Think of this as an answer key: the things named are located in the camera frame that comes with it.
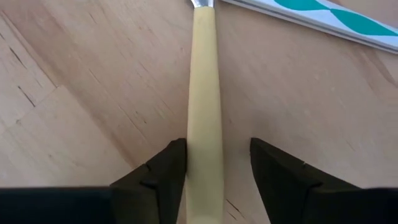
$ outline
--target teal pattern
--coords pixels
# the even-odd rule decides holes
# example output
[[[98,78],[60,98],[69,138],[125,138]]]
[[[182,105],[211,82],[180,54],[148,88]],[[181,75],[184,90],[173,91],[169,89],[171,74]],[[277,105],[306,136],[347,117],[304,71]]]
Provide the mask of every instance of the teal pattern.
[[[362,35],[398,36],[397,32],[384,27],[360,14],[341,9],[330,9],[316,0],[274,0],[288,9],[298,11],[329,10],[336,18],[351,30]]]

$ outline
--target wood grain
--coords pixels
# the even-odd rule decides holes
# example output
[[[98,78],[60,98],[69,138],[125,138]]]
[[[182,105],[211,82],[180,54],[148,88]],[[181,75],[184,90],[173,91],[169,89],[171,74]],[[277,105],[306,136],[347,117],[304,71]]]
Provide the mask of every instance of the wood grain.
[[[393,0],[340,4],[398,26]],[[396,55],[224,2],[216,6],[225,223],[268,223],[251,175],[253,136],[360,187],[398,186]],[[0,84],[2,185],[105,184],[186,136],[189,4],[0,0],[0,9],[7,24],[0,22],[1,55],[8,55],[0,59],[13,65],[9,73],[2,68],[0,79],[20,75],[19,82],[7,81],[13,87]],[[32,65],[28,72],[7,49],[12,43],[24,46],[12,48]],[[52,92],[46,80],[40,90],[32,71],[58,88]],[[18,86],[35,96],[35,108]],[[79,129],[86,131],[76,136]],[[60,151],[68,158],[46,154]],[[99,161],[118,168],[100,175]]]

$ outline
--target white and teal strip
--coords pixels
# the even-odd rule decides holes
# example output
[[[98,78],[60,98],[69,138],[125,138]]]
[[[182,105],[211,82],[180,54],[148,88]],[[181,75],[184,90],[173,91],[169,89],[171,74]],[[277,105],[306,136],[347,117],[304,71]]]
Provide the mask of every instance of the white and teal strip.
[[[398,30],[324,0],[224,0],[398,54]]]

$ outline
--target plywood surface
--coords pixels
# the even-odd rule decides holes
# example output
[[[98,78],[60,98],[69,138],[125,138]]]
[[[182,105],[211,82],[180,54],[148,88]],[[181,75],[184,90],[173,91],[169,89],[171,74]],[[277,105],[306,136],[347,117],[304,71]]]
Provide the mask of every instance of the plywood surface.
[[[396,1],[338,3],[398,26]],[[189,3],[0,9],[0,186],[110,184],[186,136]],[[252,136],[360,187],[398,186],[396,55],[224,2],[216,11],[225,223],[269,222]]]

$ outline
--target cream knife handle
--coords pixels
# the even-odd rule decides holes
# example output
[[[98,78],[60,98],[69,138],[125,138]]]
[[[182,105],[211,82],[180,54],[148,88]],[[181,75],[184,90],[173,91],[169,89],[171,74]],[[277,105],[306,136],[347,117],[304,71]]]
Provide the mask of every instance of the cream knife handle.
[[[187,223],[222,223],[224,178],[215,10],[197,7],[188,102]]]

